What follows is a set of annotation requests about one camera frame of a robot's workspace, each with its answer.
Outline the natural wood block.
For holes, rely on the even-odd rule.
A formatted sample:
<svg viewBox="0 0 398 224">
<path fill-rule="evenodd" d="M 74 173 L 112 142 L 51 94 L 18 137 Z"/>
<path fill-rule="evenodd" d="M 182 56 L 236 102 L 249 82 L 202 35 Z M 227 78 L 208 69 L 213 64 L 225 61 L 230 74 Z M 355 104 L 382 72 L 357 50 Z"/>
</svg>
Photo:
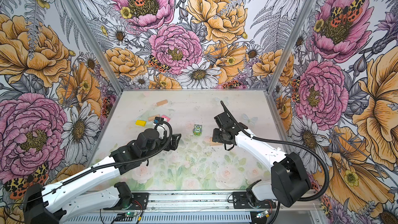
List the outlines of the natural wood block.
<svg viewBox="0 0 398 224">
<path fill-rule="evenodd" d="M 156 117 L 157 117 L 157 115 L 150 116 L 150 117 L 148 117 L 148 121 L 150 121 L 150 122 L 154 121 Z"/>
<path fill-rule="evenodd" d="M 209 145 L 210 145 L 210 146 L 221 146 L 222 143 L 214 142 L 214 141 L 213 141 L 213 138 L 210 138 L 210 139 L 209 139 Z"/>
<path fill-rule="evenodd" d="M 168 100 L 162 100 L 156 103 L 156 106 L 162 106 L 168 103 Z"/>
</svg>

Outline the yellow long wood block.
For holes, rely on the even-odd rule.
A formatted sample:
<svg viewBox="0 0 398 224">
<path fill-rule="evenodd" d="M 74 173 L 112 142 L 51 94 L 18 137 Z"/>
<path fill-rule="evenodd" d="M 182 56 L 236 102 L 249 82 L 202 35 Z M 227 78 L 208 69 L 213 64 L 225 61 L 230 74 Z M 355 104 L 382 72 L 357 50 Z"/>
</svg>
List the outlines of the yellow long wood block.
<svg viewBox="0 0 398 224">
<path fill-rule="evenodd" d="M 137 126 L 144 127 L 144 126 L 146 125 L 146 121 L 144 121 L 144 120 L 137 120 L 137 121 L 135 122 L 135 124 L 136 124 Z"/>
</svg>

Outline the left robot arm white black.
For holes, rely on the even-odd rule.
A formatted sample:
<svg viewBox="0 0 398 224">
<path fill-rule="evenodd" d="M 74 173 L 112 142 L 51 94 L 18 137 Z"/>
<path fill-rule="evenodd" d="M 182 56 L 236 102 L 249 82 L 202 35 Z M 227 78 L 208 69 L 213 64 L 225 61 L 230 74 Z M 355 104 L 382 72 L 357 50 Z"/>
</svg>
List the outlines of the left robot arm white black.
<svg viewBox="0 0 398 224">
<path fill-rule="evenodd" d="M 163 118 L 157 117 L 154 123 L 153 128 L 141 132 L 95 165 L 47 186 L 38 183 L 30 186 L 22 203 L 25 223 L 60 224 L 101 209 L 137 206 L 143 210 L 143 203 L 133 196 L 125 182 L 97 192 L 90 190 L 140 167 L 163 151 L 177 149 L 181 134 L 173 133 L 172 126 Z"/>
</svg>

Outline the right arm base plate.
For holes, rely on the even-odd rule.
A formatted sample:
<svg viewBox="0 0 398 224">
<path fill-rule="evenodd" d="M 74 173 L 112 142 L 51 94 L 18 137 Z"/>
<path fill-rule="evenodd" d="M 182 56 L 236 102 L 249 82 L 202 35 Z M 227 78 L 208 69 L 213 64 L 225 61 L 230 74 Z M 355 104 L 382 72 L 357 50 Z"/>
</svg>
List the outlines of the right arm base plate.
<svg viewBox="0 0 398 224">
<path fill-rule="evenodd" d="M 232 197 L 229 197 L 235 209 L 260 208 L 260 209 L 275 209 L 277 204 L 272 200 L 257 200 L 255 196 L 248 192 L 232 192 Z"/>
</svg>

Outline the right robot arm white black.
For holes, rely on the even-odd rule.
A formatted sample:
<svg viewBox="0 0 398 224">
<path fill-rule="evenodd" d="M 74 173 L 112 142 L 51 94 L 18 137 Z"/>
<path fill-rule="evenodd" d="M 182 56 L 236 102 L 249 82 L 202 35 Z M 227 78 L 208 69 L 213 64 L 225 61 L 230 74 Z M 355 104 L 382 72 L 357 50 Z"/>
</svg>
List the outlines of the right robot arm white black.
<svg viewBox="0 0 398 224">
<path fill-rule="evenodd" d="M 217 115 L 215 122 L 218 127 L 213 131 L 213 142 L 244 149 L 271 173 L 270 181 L 259 179 L 246 189 L 251 206 L 257 207 L 266 200 L 277 200 L 286 207 L 306 201 L 304 195 L 310 191 L 311 183 L 298 154 L 285 153 L 259 141 L 247 126 L 236 123 L 227 113 Z"/>
</svg>

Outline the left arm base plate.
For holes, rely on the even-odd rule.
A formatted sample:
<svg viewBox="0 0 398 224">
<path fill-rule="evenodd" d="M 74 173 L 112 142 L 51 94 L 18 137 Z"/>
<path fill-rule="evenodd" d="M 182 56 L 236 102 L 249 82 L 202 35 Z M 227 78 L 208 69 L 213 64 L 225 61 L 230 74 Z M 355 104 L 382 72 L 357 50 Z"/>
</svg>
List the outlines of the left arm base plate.
<svg viewBox="0 0 398 224">
<path fill-rule="evenodd" d="M 146 210 L 149 193 L 133 193 L 130 196 L 122 197 L 115 206 L 104 208 L 104 210 Z"/>
</svg>

